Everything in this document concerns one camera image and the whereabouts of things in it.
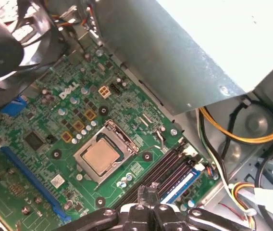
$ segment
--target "yellow wire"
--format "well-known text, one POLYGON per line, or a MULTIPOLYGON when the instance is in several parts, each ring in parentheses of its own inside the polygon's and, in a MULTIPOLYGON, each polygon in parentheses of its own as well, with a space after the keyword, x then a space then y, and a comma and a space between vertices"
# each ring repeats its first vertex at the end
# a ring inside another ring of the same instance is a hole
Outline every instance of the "yellow wire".
POLYGON ((222 128, 206 111, 205 108, 200 108, 200 111, 203 113, 204 117, 212 124, 214 125, 218 130, 220 130, 221 132, 223 132, 224 134, 238 140, 238 141, 242 141, 242 142, 246 142, 246 143, 265 143, 265 142, 269 142, 269 141, 273 141, 273 133, 264 137, 258 137, 258 138, 243 138, 243 137, 239 137, 236 136, 232 133, 230 133, 229 131, 225 130, 224 128, 222 128))

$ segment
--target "blue pcie slot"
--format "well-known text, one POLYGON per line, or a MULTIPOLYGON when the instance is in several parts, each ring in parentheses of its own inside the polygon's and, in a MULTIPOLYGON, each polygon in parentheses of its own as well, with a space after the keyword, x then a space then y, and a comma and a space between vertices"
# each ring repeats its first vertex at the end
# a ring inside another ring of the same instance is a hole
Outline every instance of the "blue pcie slot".
POLYGON ((25 166, 25 164, 19 160, 17 155, 9 147, 1 147, 2 151, 8 159, 10 159, 16 167, 18 167, 27 179, 34 185, 34 187, 45 197, 45 199, 51 204, 53 211, 64 221, 71 221, 71 217, 66 215, 62 209, 60 203, 51 195, 51 193, 39 182, 34 174, 25 166))
POLYGON ((162 204, 172 204, 175 200, 185 192, 187 188, 199 177, 200 171, 192 169, 167 195, 161 200, 162 204))

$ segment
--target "sticker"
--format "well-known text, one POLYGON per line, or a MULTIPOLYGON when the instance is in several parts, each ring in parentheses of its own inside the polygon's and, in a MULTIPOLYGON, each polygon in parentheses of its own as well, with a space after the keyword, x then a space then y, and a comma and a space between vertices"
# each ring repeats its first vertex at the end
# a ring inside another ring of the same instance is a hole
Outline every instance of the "sticker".
POLYGON ((62 184, 64 184, 65 180, 63 177, 61 177, 60 174, 56 175, 55 178, 51 180, 51 184, 58 189, 62 184))

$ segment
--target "red wire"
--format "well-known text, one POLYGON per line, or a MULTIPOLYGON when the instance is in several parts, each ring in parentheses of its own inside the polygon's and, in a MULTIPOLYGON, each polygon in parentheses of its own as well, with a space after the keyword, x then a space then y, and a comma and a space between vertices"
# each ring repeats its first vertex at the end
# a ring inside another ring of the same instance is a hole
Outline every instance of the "red wire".
POLYGON ((222 203, 219 203, 219 204, 222 205, 222 206, 224 206, 224 207, 226 207, 226 208, 228 208, 229 210, 231 210, 231 211, 232 211, 237 217, 239 217, 241 220, 247 220, 245 216, 241 216, 241 215, 240 215, 239 213, 237 213, 237 211, 234 210, 233 208, 228 207, 227 205, 222 204, 222 203))

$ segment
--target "white label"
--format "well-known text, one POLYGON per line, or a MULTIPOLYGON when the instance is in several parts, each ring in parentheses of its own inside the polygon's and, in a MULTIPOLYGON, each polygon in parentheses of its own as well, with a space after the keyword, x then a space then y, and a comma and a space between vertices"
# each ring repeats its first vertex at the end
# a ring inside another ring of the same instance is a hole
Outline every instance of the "white label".
POLYGON ((67 95, 69 95, 71 92, 73 92, 77 87, 79 87, 80 85, 73 82, 72 85, 69 85, 68 88, 65 88, 65 90, 59 94, 59 97, 64 100, 67 95))
POLYGON ((62 184, 64 184, 65 180, 63 177, 61 177, 60 174, 56 175, 55 178, 51 180, 51 184, 58 189, 62 184))

